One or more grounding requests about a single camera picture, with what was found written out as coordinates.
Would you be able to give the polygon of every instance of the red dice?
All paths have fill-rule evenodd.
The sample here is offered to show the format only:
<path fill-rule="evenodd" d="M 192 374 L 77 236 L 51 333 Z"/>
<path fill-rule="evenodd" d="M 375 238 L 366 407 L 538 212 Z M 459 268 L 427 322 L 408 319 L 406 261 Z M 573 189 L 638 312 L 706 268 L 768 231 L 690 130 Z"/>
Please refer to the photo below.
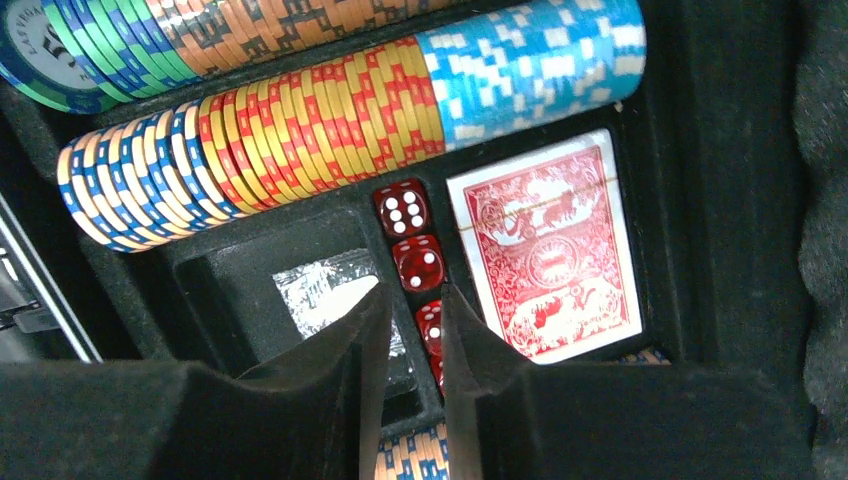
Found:
<path fill-rule="evenodd" d="M 421 338 L 431 355 L 442 355 L 442 301 L 436 300 L 423 306 L 415 315 Z"/>
<path fill-rule="evenodd" d="M 442 391 L 442 395 L 445 394 L 445 373 L 444 373 L 444 363 L 442 362 L 442 357 L 433 356 L 430 357 L 430 370 L 433 371 L 433 378 L 436 379 L 436 383 L 439 385 L 439 390 Z"/>
<path fill-rule="evenodd" d="M 419 235 L 408 238 L 392 248 L 400 281 L 409 292 L 432 290 L 445 280 L 445 262 L 436 237 Z"/>
<path fill-rule="evenodd" d="M 426 198 L 424 187 L 414 178 L 377 190 L 374 203 L 386 233 L 406 238 L 424 230 L 430 223 Z"/>

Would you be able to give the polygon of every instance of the black tray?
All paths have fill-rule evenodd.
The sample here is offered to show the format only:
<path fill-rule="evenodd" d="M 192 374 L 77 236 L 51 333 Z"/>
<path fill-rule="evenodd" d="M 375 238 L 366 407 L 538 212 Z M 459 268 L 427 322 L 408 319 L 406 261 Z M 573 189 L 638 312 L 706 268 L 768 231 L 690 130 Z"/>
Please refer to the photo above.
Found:
<path fill-rule="evenodd" d="M 270 274 L 364 247 L 393 298 L 413 369 L 413 384 L 389 388 L 383 433 L 432 424 L 444 415 L 442 399 L 412 315 L 435 297 L 408 297 L 403 292 L 371 194 L 406 178 L 422 181 L 449 281 L 479 314 L 445 179 L 608 128 L 645 330 L 580 360 L 614 359 L 653 345 L 675 362 L 743 363 L 796 385 L 808 310 L 792 261 L 803 189 L 786 120 L 789 97 L 780 90 L 785 87 L 789 53 L 780 35 L 785 25 L 769 24 L 754 14 L 738 21 L 754 22 L 751 35 L 768 35 L 774 49 L 725 59 L 720 68 L 697 69 L 696 76 L 696 66 L 723 58 L 722 48 L 729 47 L 722 42 L 753 37 L 723 38 L 721 22 L 700 21 L 733 13 L 724 7 L 644 0 L 647 70 L 642 86 L 623 104 L 443 155 L 150 252 L 116 254 L 95 244 L 73 225 L 61 203 L 54 185 L 55 159 L 76 135 L 514 3 L 473 1 L 92 117 L 48 110 L 9 85 L 0 87 L 5 121 L 11 127 L 2 133 L 8 148 L 0 191 L 9 202 L 3 214 L 20 221 L 11 233 L 24 244 L 37 277 L 46 284 L 42 295 L 58 309 L 65 329 L 81 335 L 77 352 L 93 360 L 194 359 L 237 376 L 294 344 Z M 718 103 L 724 97 L 713 82 L 738 80 L 746 62 L 760 68 L 751 75 L 774 97 L 749 91 L 739 80 L 733 92 L 744 109 L 717 112 L 717 105 L 730 104 Z M 769 123 L 751 123 L 759 117 L 749 109 L 775 108 L 775 102 L 785 111 Z M 744 137 L 747 143 L 728 140 L 739 134 L 739 125 L 750 129 Z M 770 150 L 763 154 L 781 158 L 783 170 L 751 157 L 764 144 Z M 747 167 L 734 168 L 737 158 L 746 158 Z M 718 159 L 723 168 L 714 168 Z M 768 167 L 767 180 L 757 170 L 761 166 Z M 760 229 L 766 229 L 768 242 L 757 233 Z M 763 271 L 770 274 L 761 275 Z M 769 299 L 783 296 L 785 302 L 758 303 L 739 294 L 742 285 L 746 291 L 766 292 Z M 740 319 L 750 323 L 740 326 Z"/>

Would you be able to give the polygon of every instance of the playing card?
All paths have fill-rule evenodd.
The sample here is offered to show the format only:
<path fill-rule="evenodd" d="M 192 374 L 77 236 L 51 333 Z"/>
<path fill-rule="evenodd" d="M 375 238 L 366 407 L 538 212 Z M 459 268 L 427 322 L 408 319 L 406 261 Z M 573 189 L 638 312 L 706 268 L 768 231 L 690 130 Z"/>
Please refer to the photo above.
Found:
<path fill-rule="evenodd" d="M 447 182 L 489 328 L 536 363 L 642 332 L 609 131 Z"/>

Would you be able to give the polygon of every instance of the red playing card back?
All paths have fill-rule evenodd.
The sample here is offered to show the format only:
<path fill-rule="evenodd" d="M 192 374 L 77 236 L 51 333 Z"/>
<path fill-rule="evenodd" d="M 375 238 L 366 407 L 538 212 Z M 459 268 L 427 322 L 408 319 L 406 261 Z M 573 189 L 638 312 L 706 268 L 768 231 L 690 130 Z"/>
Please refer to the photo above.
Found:
<path fill-rule="evenodd" d="M 554 363 L 642 332 L 607 130 L 448 189 L 486 323 L 519 352 Z"/>

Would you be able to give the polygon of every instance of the white card border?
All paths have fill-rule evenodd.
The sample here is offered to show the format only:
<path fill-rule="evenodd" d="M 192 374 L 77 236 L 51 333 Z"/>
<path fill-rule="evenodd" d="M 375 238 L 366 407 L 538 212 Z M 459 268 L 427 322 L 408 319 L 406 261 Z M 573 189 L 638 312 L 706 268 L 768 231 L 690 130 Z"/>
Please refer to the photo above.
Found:
<path fill-rule="evenodd" d="M 557 158 L 580 152 L 592 147 L 601 148 L 601 158 L 604 165 L 605 180 L 607 180 L 607 193 L 610 200 L 610 211 L 612 213 L 613 233 L 618 246 L 618 261 L 621 267 L 622 287 L 624 290 L 624 302 L 629 313 L 631 322 L 612 332 L 604 332 L 593 335 L 580 343 L 562 347 L 552 352 L 535 355 L 530 359 L 538 364 L 556 363 L 568 358 L 576 357 L 598 348 L 619 342 L 642 333 L 644 330 L 642 313 L 639 305 L 639 297 L 636 291 L 635 272 L 633 270 L 633 258 L 630 251 L 630 242 L 627 232 L 627 224 L 624 219 L 624 208 L 621 199 L 621 189 L 615 166 L 615 154 L 613 152 L 612 137 L 609 130 L 599 129 L 589 132 L 560 143 L 549 145 L 538 150 L 527 152 L 511 159 L 498 162 L 488 167 L 479 168 L 471 172 L 452 177 L 447 180 L 448 193 L 451 205 L 462 239 L 465 257 L 471 270 L 471 277 L 480 299 L 483 309 L 483 317 L 490 330 L 495 332 L 501 339 L 504 333 L 498 320 L 497 308 L 495 307 L 494 294 L 491 291 L 483 259 L 480 254 L 480 245 L 471 225 L 471 211 L 465 201 L 465 188 L 489 181 L 518 170 L 525 170 L 555 160 Z"/>

